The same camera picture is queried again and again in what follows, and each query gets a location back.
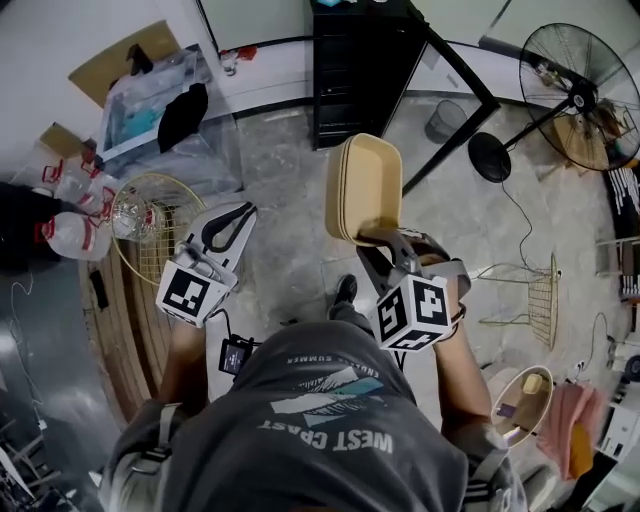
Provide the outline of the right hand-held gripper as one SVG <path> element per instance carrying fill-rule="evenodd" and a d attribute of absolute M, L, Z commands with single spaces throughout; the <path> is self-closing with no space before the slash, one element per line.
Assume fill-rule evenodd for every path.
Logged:
<path fill-rule="evenodd" d="M 428 234 L 405 228 L 399 233 L 406 242 L 392 243 L 393 230 L 365 230 L 356 252 L 379 295 L 376 340 L 384 350 L 415 353 L 454 334 L 466 313 L 459 299 L 471 283 L 464 263 Z M 389 250 L 389 259 L 380 247 Z M 451 283 L 457 285 L 454 301 Z"/>

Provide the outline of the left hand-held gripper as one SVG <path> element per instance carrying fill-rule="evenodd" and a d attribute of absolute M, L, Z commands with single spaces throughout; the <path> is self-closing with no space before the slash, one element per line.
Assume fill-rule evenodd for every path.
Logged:
<path fill-rule="evenodd" d="M 206 248 L 179 242 L 166 262 L 156 295 L 156 306 L 165 314 L 202 328 L 238 283 L 233 272 L 257 221 L 257 208 L 249 201 L 219 204 L 199 214 L 191 223 L 192 240 Z M 223 245 L 214 239 L 233 221 L 238 225 Z M 210 251 L 224 251 L 221 260 Z"/>

